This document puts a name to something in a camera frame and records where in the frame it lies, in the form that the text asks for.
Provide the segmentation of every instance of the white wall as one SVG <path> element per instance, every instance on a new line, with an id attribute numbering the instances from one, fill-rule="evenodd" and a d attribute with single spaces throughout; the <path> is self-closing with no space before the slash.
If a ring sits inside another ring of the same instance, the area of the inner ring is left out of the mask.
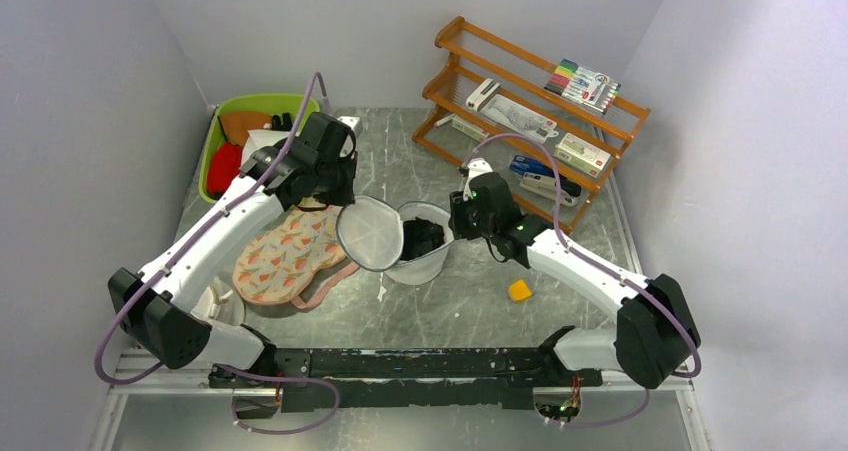
<path id="1" fill-rule="evenodd" d="M 662 0 L 155 0 L 211 102 L 300 92 L 321 70 L 335 103 L 426 107 L 436 33 L 461 14 L 552 61 L 620 75 Z"/>
<path id="2" fill-rule="evenodd" d="M 717 450 L 848 448 L 846 63 L 848 0 L 665 0 L 627 68 L 654 113 L 617 175 Z"/>
<path id="3" fill-rule="evenodd" d="M 0 23 L 0 449 L 88 449 L 106 280 L 173 238 L 205 104 L 151 0 L 0 0 Z"/>

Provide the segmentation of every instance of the bin lid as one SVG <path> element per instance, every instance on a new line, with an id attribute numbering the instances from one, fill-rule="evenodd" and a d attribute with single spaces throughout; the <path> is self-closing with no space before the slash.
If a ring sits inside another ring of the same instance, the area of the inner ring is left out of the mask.
<path id="1" fill-rule="evenodd" d="M 336 221 L 336 235 L 351 261 L 368 271 L 385 271 L 403 252 L 403 221 L 388 203 L 359 195 Z"/>

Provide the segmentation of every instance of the brown object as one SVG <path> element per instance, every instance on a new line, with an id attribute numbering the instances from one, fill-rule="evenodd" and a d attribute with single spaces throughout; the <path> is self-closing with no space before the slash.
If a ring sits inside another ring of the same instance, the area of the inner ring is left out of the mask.
<path id="1" fill-rule="evenodd" d="M 475 50 L 488 49 L 491 55 L 499 58 L 499 61 L 519 64 L 520 69 L 525 70 L 525 72 L 528 68 L 536 71 L 538 74 L 532 77 L 542 84 L 534 84 L 531 80 L 517 74 L 517 72 L 512 72 L 496 64 L 494 61 L 482 57 L 479 53 L 469 50 L 469 44 L 473 44 Z M 412 135 L 412 140 L 416 143 L 433 151 L 448 162 L 459 165 L 462 162 L 461 159 L 427 139 L 427 133 L 433 129 L 436 121 L 450 113 L 454 113 L 466 121 L 483 128 L 490 135 L 507 132 L 496 125 L 490 124 L 466 108 L 462 103 L 467 96 L 457 95 L 457 89 L 460 85 L 465 85 L 462 86 L 463 88 L 473 89 L 485 79 L 470 69 L 474 68 L 486 73 L 486 77 L 492 77 L 495 81 L 499 82 L 501 84 L 499 93 L 505 98 L 511 99 L 548 119 L 554 120 L 557 123 L 557 128 L 560 130 L 560 136 L 564 135 L 564 133 L 572 133 L 610 153 L 611 158 L 609 162 L 597 178 L 587 176 L 557 160 L 559 173 L 576 182 L 589 193 L 586 201 L 577 210 L 574 218 L 570 222 L 560 222 L 560 227 L 566 233 L 571 233 L 577 222 L 583 217 L 589 204 L 598 195 L 598 192 L 603 187 L 613 168 L 618 164 L 621 155 L 633 141 L 633 138 L 639 133 L 648 115 L 651 114 L 651 110 L 617 97 L 612 102 L 607 114 L 601 116 L 557 94 L 551 93 L 544 89 L 544 85 L 556 69 L 557 65 L 555 63 L 547 61 L 488 31 L 474 26 L 462 16 L 457 16 L 439 31 L 436 35 L 436 47 L 450 51 L 450 55 L 444 68 L 442 68 L 436 77 L 427 83 L 427 86 L 424 87 L 424 91 L 421 93 L 425 99 L 433 101 L 436 105 L 430 117 Z M 535 68 L 541 69 L 542 72 L 531 66 L 527 66 L 528 63 Z M 563 118 L 563 112 L 571 115 L 571 117 Z M 603 134 L 612 138 L 611 141 L 615 143 L 606 143 L 576 127 L 573 124 L 574 118 L 589 123 L 598 131 L 603 131 Z M 622 124 L 619 124 L 621 122 L 629 124 L 626 126 L 627 129 L 623 129 Z M 548 159 L 535 146 L 516 139 L 504 139 L 503 141 L 521 151 L 522 154 L 548 164 Z M 553 219 L 549 210 L 543 210 L 514 193 L 513 197 L 524 209 L 544 216 L 549 220 Z"/>
<path id="2" fill-rule="evenodd" d="M 266 124 L 271 124 L 271 115 L 258 111 L 233 111 L 220 116 L 221 129 L 227 141 L 236 146 L 244 147 L 247 142 L 248 131 L 262 129 Z"/>

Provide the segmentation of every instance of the orange sponge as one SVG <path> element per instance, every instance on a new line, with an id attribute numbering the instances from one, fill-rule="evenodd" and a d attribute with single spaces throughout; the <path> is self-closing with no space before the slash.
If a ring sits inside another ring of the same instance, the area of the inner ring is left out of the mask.
<path id="1" fill-rule="evenodd" d="M 525 283 L 523 279 L 519 279 L 518 281 L 512 283 L 507 292 L 509 293 L 510 299 L 512 299 L 516 303 L 524 301 L 530 296 L 533 296 L 533 291 L 530 291 L 530 288 L 527 286 L 527 283 Z"/>

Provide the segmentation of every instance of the black cloth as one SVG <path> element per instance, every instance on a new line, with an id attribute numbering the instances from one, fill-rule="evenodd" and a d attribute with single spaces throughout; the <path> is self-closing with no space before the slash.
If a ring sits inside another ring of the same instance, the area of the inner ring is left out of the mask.
<path id="1" fill-rule="evenodd" d="M 420 258 L 445 244 L 445 230 L 434 222 L 415 218 L 403 222 L 401 261 Z"/>

